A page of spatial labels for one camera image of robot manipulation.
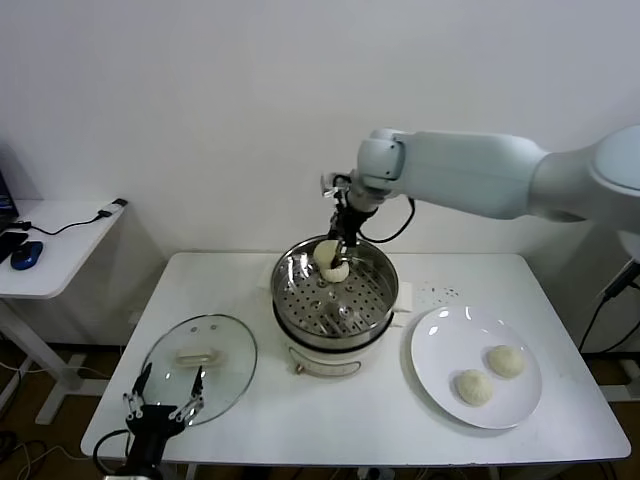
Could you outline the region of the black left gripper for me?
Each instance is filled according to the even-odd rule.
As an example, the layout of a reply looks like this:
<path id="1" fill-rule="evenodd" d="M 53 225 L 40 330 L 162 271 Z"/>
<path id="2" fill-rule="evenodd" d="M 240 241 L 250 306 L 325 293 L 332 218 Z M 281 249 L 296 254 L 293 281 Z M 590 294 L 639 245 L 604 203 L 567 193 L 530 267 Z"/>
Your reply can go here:
<path id="1" fill-rule="evenodd" d="M 145 405 L 144 389 L 151 369 L 152 364 L 148 363 L 131 391 L 123 394 L 128 408 L 126 424 L 133 434 L 133 444 L 121 467 L 122 476 L 161 479 L 160 465 L 168 440 L 191 425 L 204 406 L 202 366 L 195 375 L 189 400 L 182 407 Z"/>

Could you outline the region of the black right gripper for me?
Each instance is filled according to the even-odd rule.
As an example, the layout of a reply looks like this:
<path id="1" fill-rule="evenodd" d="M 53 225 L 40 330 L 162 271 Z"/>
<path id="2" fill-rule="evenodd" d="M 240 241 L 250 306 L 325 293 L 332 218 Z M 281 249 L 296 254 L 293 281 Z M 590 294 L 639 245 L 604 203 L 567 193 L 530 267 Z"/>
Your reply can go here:
<path id="1" fill-rule="evenodd" d="M 357 210 L 346 201 L 336 203 L 326 236 L 327 240 L 337 242 L 333 258 L 334 268 L 350 261 L 353 249 L 357 247 L 357 235 L 362 225 L 375 213 L 375 210 Z"/>

